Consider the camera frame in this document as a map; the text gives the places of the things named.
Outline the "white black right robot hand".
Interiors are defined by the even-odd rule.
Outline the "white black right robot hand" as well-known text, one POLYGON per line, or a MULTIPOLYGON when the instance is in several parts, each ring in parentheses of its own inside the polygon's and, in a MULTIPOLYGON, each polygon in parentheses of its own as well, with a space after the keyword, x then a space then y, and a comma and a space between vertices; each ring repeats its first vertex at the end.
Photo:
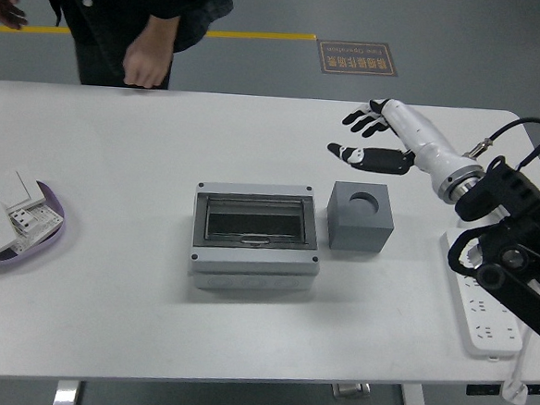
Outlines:
POLYGON ((455 152, 432 121, 399 100, 372 100, 346 116, 342 123, 364 138, 391 130, 404 149, 329 143, 327 150, 339 160, 370 173, 403 175, 416 166, 429 175, 432 189, 445 203, 457 203, 485 175, 474 159, 455 152))

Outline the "person's left hand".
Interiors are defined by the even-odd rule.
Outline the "person's left hand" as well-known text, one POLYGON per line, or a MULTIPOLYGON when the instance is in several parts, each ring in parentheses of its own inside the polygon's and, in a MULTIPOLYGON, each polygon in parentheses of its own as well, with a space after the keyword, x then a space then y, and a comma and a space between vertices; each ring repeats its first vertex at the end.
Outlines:
POLYGON ((173 51, 169 45, 136 39, 123 59, 125 84, 148 90, 160 86, 169 72, 172 59, 173 51))

